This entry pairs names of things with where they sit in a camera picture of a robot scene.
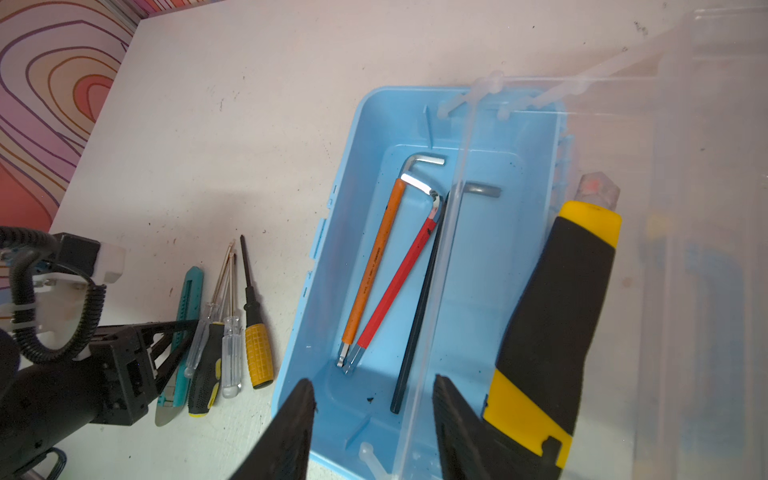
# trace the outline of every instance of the clear screwdriver handle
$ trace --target clear screwdriver handle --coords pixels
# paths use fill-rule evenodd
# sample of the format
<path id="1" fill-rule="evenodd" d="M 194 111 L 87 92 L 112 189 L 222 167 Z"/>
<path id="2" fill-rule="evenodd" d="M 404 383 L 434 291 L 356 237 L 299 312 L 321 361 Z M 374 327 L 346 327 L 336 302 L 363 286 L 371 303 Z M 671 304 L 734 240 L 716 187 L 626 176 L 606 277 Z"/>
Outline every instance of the clear screwdriver handle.
<path id="1" fill-rule="evenodd" d="M 197 322 L 197 328 L 194 331 L 194 337 L 192 337 L 192 345 L 187 354 L 187 368 L 184 370 L 184 376 L 188 379 L 194 376 L 194 371 L 200 363 L 203 347 L 208 341 L 208 326 L 213 322 L 217 322 L 220 314 L 221 305 L 218 303 L 208 302 L 203 306 L 203 312 L 200 315 L 200 320 Z"/>
<path id="2" fill-rule="evenodd" d="M 221 339 L 221 395 L 225 399 L 237 396 L 243 376 L 243 326 L 237 316 L 224 319 Z"/>

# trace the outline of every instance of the screwdriver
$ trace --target screwdriver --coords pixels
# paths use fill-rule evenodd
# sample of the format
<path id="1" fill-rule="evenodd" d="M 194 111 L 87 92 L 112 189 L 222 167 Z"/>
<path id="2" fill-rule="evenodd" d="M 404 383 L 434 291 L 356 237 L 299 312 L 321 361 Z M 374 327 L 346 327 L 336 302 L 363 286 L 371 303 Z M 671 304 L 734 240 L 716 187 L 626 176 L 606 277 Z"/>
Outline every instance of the screwdriver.
<path id="1" fill-rule="evenodd" d="M 235 254 L 230 249 L 227 266 L 223 272 L 223 278 L 226 279 L 226 286 L 222 287 L 224 292 L 227 291 L 227 286 L 230 285 L 227 274 L 230 272 L 230 269 L 234 268 L 234 257 Z M 221 343 L 223 336 L 224 324 L 221 321 L 211 322 L 208 326 L 208 337 L 200 354 L 200 363 L 198 363 L 190 383 L 190 397 L 187 405 L 191 417 L 205 416 L 210 411 L 210 408 L 214 406 L 221 381 Z"/>
<path id="2" fill-rule="evenodd" d="M 240 393 L 243 375 L 243 329 L 235 311 L 235 269 L 230 268 L 229 313 L 221 340 L 221 396 L 233 399 Z"/>
<path id="3" fill-rule="evenodd" d="M 203 307 L 203 314 L 200 315 L 200 320 L 197 321 L 197 328 L 192 337 L 192 345 L 187 354 L 187 366 L 184 369 L 184 376 L 188 379 L 191 379 L 194 376 L 197 364 L 200 363 L 200 357 L 203 355 L 203 346 L 208 341 L 208 326 L 212 322 L 218 322 L 221 318 L 219 293 L 223 294 L 222 284 L 227 273 L 227 264 L 230 260 L 230 253 L 232 252 L 233 246 L 234 240 L 227 246 L 227 253 L 224 255 L 224 263 L 221 264 L 219 279 L 216 281 L 216 286 L 214 287 L 214 296 L 210 302 L 205 304 Z"/>
<path id="4" fill-rule="evenodd" d="M 240 235 L 240 250 L 243 254 L 245 269 L 245 349 L 248 355 L 248 373 L 253 389 L 260 389 L 272 383 L 275 379 L 272 367 L 272 347 L 266 326 L 261 318 L 261 303 L 256 300 L 256 290 L 250 281 L 250 262 L 248 249 L 245 247 L 245 237 Z"/>

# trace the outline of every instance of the coiled cable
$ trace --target coiled cable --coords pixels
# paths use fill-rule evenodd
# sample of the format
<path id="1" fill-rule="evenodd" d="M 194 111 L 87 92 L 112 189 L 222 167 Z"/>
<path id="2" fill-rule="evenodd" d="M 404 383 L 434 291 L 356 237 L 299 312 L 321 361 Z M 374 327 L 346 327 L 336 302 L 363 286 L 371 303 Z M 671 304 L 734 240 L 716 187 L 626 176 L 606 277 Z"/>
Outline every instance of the coiled cable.
<path id="1" fill-rule="evenodd" d="M 53 465 L 51 473 L 48 474 L 48 477 L 45 480 L 56 480 L 64 471 L 64 467 L 67 465 L 67 454 L 65 454 L 62 450 L 57 449 L 56 447 L 49 448 L 46 454 L 48 453 L 55 453 L 58 458 L 56 459 L 56 464 Z"/>
<path id="2" fill-rule="evenodd" d="M 11 297 L 16 306 L 32 305 L 35 302 L 35 287 L 32 273 L 35 265 L 58 248 L 58 241 L 52 235 L 26 228 L 0 227 L 0 248 L 19 248 L 11 266 L 8 279 Z M 101 319 L 107 287 L 96 285 L 89 275 L 69 265 L 56 265 L 81 276 L 88 282 L 83 313 L 80 323 L 69 341 L 60 349 L 50 349 L 40 342 L 37 328 L 29 326 L 13 332 L 13 338 L 29 361 L 33 363 L 54 363 L 75 358 L 91 341 Z M 35 309 L 16 310 L 13 323 L 35 321 Z"/>

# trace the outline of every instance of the black and yellow screwdriver handle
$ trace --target black and yellow screwdriver handle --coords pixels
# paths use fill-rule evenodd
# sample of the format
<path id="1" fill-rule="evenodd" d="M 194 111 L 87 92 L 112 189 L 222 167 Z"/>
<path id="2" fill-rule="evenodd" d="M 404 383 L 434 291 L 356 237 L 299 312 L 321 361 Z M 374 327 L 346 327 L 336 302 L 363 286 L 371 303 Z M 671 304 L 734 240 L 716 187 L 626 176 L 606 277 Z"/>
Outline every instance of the black and yellow screwdriver handle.
<path id="1" fill-rule="evenodd" d="M 245 350 L 253 389 L 268 386 L 275 379 L 275 372 L 272 365 L 270 338 L 263 323 L 246 327 Z"/>
<path id="2" fill-rule="evenodd" d="M 568 459 L 620 229 L 610 210 L 562 207 L 496 360 L 483 419 L 521 458 L 554 463 L 556 475 Z"/>
<path id="3" fill-rule="evenodd" d="M 192 417 L 205 416 L 214 405 L 219 392 L 221 381 L 221 339 L 224 335 L 224 324 L 211 323 L 208 326 L 208 341 L 203 347 L 200 363 L 197 365 L 192 382 L 187 405 Z"/>

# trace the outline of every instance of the light blue container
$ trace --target light blue container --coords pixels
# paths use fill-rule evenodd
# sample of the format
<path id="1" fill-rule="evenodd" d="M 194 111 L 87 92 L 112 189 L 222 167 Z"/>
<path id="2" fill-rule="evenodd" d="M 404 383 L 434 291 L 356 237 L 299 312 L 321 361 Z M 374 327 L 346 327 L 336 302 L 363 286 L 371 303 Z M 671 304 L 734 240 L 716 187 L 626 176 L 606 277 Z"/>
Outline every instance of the light blue container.
<path id="1" fill-rule="evenodd" d="M 497 119 L 500 104 L 537 94 L 530 89 L 497 94 L 476 118 L 467 118 L 473 111 L 467 104 L 446 119 L 435 115 L 442 102 L 466 91 L 381 88 L 363 98 L 328 200 L 328 219 L 317 229 L 310 253 L 316 265 L 301 293 L 272 408 L 274 415 L 299 379 L 312 380 L 317 401 L 312 459 L 349 478 L 373 478 L 359 459 L 361 442 L 373 445 L 387 472 L 405 442 L 410 455 L 405 478 L 441 476 L 429 400 L 435 374 L 449 376 L 481 412 L 498 344 L 552 212 L 564 199 L 565 183 L 554 179 L 556 171 L 565 178 L 568 166 L 565 116 L 550 105 Z M 467 121 L 474 128 L 465 129 Z M 419 152 L 447 158 L 445 166 L 416 164 L 412 171 L 442 195 L 450 190 L 451 200 L 409 393 L 401 414 L 394 415 L 389 405 L 432 240 L 354 373 L 345 376 L 336 358 L 392 185 L 406 158 Z M 462 197 L 464 181 L 500 187 L 502 195 Z M 424 193 L 406 188 L 358 335 L 430 207 Z"/>

